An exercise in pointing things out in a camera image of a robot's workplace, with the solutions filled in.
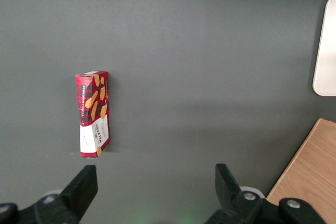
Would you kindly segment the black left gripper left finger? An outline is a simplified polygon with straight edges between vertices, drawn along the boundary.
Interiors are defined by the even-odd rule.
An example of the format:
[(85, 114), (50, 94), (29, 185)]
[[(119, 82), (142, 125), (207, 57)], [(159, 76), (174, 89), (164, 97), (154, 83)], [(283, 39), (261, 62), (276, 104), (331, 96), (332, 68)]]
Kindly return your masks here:
[(97, 171), (86, 165), (58, 194), (49, 194), (34, 204), (37, 223), (79, 223), (98, 191)]

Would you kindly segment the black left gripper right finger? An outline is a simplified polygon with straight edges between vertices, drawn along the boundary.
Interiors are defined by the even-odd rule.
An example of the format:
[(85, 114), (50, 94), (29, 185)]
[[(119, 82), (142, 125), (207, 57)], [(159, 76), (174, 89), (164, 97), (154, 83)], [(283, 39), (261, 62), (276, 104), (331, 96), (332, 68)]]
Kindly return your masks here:
[(226, 164), (215, 166), (215, 190), (221, 209), (207, 223), (255, 223), (263, 200), (252, 191), (241, 190)]

